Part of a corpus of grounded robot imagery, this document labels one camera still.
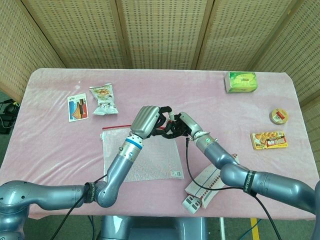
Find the yellow stripe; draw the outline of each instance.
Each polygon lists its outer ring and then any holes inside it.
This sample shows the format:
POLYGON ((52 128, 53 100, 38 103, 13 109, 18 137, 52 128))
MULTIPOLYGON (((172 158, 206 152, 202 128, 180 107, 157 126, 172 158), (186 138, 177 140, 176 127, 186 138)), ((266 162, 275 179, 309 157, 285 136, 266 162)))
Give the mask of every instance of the yellow stripe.
MULTIPOLYGON (((256 218, 250 218, 250 222, 251 222, 251 227, 253 227, 257 223, 257 219, 256 218)), ((252 239, 253 240, 260 240, 259 231, 258 231, 258 225, 255 226, 252 229, 252 239)))

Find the black strap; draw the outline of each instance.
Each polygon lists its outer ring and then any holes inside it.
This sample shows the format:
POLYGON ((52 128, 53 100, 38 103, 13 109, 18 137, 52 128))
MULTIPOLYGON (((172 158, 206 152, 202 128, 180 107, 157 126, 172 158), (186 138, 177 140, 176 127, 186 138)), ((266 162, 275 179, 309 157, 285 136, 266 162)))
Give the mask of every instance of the black strap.
POLYGON ((96 195, 96 184, 94 182, 87 182, 84 185, 86 188, 89 188, 88 193, 84 197, 84 203, 90 204, 94 201, 96 195))
POLYGON ((243 191, 251 196, 257 195, 256 192, 251 191, 251 186, 254 182, 255 174, 255 171, 248 171, 243 184, 243 191))

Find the floor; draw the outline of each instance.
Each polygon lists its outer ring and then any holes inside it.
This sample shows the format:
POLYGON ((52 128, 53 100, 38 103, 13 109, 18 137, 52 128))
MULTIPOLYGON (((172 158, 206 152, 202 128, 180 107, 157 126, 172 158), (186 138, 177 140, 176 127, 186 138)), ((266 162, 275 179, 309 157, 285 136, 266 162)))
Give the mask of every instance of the floor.
MULTIPOLYGON (((0 102, 8 97, 0 92, 0 102)), ((9 140, 9 135, 0 135, 0 164, 4 159, 9 140)), ((63 216, 48 216, 40 220, 28 219, 24 226, 26 240, 50 239, 56 228, 62 221, 63 216)), ((95 216, 96 234, 100 230, 101 217, 95 216)), ((275 224, 283 240, 307 240, 310 239, 315 221, 288 221, 275 220, 275 224)), ((238 240, 239 237, 251 227, 250 219, 247 218, 225 218, 225 235, 227 240, 238 240)), ((219 218, 211 217, 207 220, 209 240, 220 240, 219 218)), ((262 220, 259 225, 260 240, 274 240, 276 235, 268 220, 262 220)), ((55 240, 90 240, 92 239, 92 226, 87 216, 70 216, 55 240)), ((242 240, 252 240, 249 233, 242 240)))

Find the black wire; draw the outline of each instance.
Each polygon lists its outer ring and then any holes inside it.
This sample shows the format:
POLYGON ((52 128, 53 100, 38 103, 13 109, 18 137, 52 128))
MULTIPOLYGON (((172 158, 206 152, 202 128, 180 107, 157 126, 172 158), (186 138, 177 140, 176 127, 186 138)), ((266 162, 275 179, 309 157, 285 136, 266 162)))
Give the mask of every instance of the black wire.
POLYGON ((2 117, 1 117, 1 116, 0 116, 0 122, 1 122, 1 125, 2 125, 2 127, 3 127, 4 129, 10 129, 10 128, 12 128, 12 127, 15 125, 15 122, 14 122, 14 123, 12 123, 11 126, 5 126, 5 123, 4 123, 4 121, 2 120, 2 117))
MULTIPOLYGON (((104 177, 106 177, 107 174, 103 175, 102 177, 98 178, 97 180, 94 181, 94 183, 96 184, 99 180, 103 179, 104 177)), ((60 231, 60 229, 62 228, 62 226, 64 225, 65 221, 67 220, 67 218, 69 217, 70 213, 72 212, 73 209, 75 209, 75 207, 78 205, 78 203, 80 203, 80 201, 85 197, 85 195, 88 193, 89 188, 87 188, 82 196, 79 198, 78 201, 76 201, 76 203, 70 208, 70 210, 67 212, 67 214, 64 216, 62 222, 60 223, 59 227, 56 229, 56 231, 54 232, 54 234, 52 235, 52 237, 50 238, 50 240, 55 239, 55 237, 57 236, 58 232, 60 231)))
POLYGON ((10 103, 9 105, 7 105, 4 110, 3 110, 3 113, 6 114, 6 115, 18 115, 18 112, 19 112, 19 107, 13 103, 10 103))
POLYGON ((252 197, 254 197, 254 198, 255 198, 255 200, 257 200, 257 201, 258 201, 258 203, 261 205, 261 207, 262 207, 262 208, 263 208, 263 210, 265 211, 265 214, 268 216, 268 219, 270 220, 270 223, 272 224, 272 227, 273 227, 273 229, 274 229, 274 231, 275 231, 275 234, 276 234, 276 236, 277 236, 278 240, 282 240, 282 239, 281 239, 281 236, 280 236, 280 234, 279 234, 279 232, 278 232, 278 229, 277 229, 277 227, 276 227, 276 225, 275 225, 274 221, 272 220, 272 218, 271 218, 271 216, 270 216, 270 214, 269 214, 268 210, 267 210, 267 209, 266 209, 266 207, 264 206, 264 204, 260 201, 260 199, 259 199, 259 198, 257 198, 257 196, 252 196, 252 197))
POLYGON ((95 222, 94 222, 94 216, 87 216, 90 220, 91 226, 92 226, 92 240, 95 240, 95 222))
POLYGON ((242 234, 241 237, 238 238, 238 240, 242 240, 242 239, 244 238, 244 236, 246 236, 250 231, 252 231, 252 230, 255 228, 255 226, 258 225, 258 223, 260 223, 260 221, 261 221, 261 219, 259 219, 259 220, 256 222, 256 224, 253 225, 248 231, 246 231, 244 234, 242 234))
POLYGON ((99 231, 98 235, 96 236, 95 240, 100 240, 100 236, 101 236, 101 230, 99 231))
POLYGON ((188 173, 189 176, 192 180, 192 182, 194 182, 196 185, 198 185, 200 188, 205 189, 205 190, 209 190, 209 191, 220 191, 220 190, 227 190, 227 189, 243 189, 242 187, 235 187, 235 186, 228 186, 228 187, 222 187, 222 188, 208 188, 205 186, 200 185, 199 183, 196 182, 196 180, 194 179, 194 177, 191 175, 190 172, 190 168, 189 168, 189 160, 188 160, 188 146, 189 146, 189 138, 186 138, 186 142, 185 142, 185 159, 186 159, 186 168, 188 169, 188 173))
MULTIPOLYGON (((186 167, 187 167, 187 169, 188 169, 188 173, 189 173, 189 176, 190 176, 191 180, 192 180, 196 185, 198 185, 198 186, 199 186, 200 188, 202 188, 202 189, 206 189, 206 190, 209 190, 209 191, 218 191, 218 190, 226 190, 226 189, 241 189, 241 190, 243 190, 242 187, 208 188, 208 187, 204 187, 204 186, 200 185, 199 183, 197 183, 197 182, 195 181, 195 179, 192 177, 191 172, 190 172, 190 168, 189 168, 188 146, 189 146, 189 138, 187 137, 187 138, 186 138, 186 142, 185 142, 186 167)), ((277 227, 276 227, 274 221, 272 220, 272 218, 271 218, 268 210, 267 210, 266 207, 264 206, 264 204, 259 200, 259 198, 257 198, 257 196, 255 196, 255 195, 251 195, 251 196, 254 197, 254 198, 258 201, 258 203, 259 203, 259 204, 261 205, 261 207, 263 208, 265 214, 268 216, 268 218, 269 218, 269 220, 270 220, 270 223, 272 224, 272 227, 273 227, 273 229, 274 229, 274 231, 275 231, 275 234, 276 234, 276 236, 278 237, 278 240, 282 240, 281 237, 280 237, 280 234, 279 234, 279 232, 278 232, 278 230, 277 230, 277 227)))

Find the food package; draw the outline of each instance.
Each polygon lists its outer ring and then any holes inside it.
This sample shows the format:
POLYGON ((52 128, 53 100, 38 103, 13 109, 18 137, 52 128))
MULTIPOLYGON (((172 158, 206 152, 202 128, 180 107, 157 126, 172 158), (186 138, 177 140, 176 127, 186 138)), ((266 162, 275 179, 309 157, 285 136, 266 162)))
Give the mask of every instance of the food package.
POLYGON ((288 147, 288 142, 283 131, 251 133, 251 141, 255 150, 288 147))
POLYGON ((228 71, 224 77, 227 93, 249 93, 257 89, 257 77, 254 72, 228 71))
POLYGON ((98 102, 98 107, 94 110, 93 114, 108 115, 118 113, 111 83, 103 86, 91 86, 89 89, 98 102))

